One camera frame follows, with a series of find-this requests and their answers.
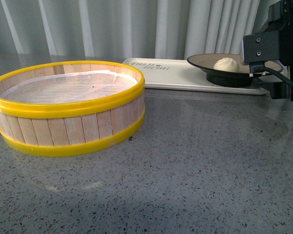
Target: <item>black metal bracket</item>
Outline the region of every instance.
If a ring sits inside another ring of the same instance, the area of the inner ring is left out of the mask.
[[[271,5],[261,32],[243,37],[241,60],[250,66],[250,73],[266,61],[279,60],[288,67],[289,78],[293,81],[293,0]],[[273,99],[290,97],[293,101],[293,89],[285,84],[265,84],[263,88]]]

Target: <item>white bun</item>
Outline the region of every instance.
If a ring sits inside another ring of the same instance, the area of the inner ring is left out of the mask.
[[[231,58],[222,58],[215,63],[214,69],[226,72],[238,72],[239,64]]]

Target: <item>yellow rim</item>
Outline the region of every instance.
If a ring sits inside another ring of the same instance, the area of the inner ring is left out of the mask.
[[[127,139],[142,126],[144,115],[145,115],[145,109],[141,117],[138,119],[138,121],[136,121],[130,127],[126,128],[125,130],[115,135],[112,135],[100,140],[96,140],[93,142],[77,144],[77,145],[67,145],[67,146],[28,145],[28,144],[15,141],[14,139],[8,137],[2,132],[1,128],[0,128],[0,133],[2,134],[5,142],[10,147],[12,147],[15,150],[21,151],[25,154],[44,156],[44,157],[77,156],[77,155],[89,154],[95,151],[106,149],[112,145],[115,145]]]
[[[75,116],[84,116],[93,113],[98,113],[106,110],[122,106],[128,102],[133,101],[135,98],[140,96],[145,88],[145,79],[138,69],[115,62],[106,62],[106,61],[66,61],[66,62],[54,62],[42,65],[36,65],[32,67],[22,68],[10,73],[7,73],[3,76],[0,76],[0,82],[17,74],[50,67],[58,65],[68,65],[68,64],[80,64],[80,63],[89,63],[89,64],[104,64],[104,65],[114,65],[120,66],[127,69],[130,69],[138,73],[141,77],[140,81],[130,89],[127,89],[123,92],[108,96],[102,97],[94,100],[80,101],[80,102],[71,102],[63,104],[28,104],[9,101],[0,98],[0,112],[7,115],[16,116],[16,117],[25,117],[25,118],[63,118],[63,117],[75,117]]]

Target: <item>gray speckled countertop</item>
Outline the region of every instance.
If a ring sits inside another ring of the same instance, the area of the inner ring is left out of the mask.
[[[0,55],[0,75],[78,59]],[[145,94],[132,141],[96,153],[29,156],[0,135],[0,234],[293,234],[293,102]]]

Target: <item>curtain fold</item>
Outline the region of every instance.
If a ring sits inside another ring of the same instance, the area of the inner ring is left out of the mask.
[[[0,52],[124,59],[238,54],[259,3],[0,0]]]

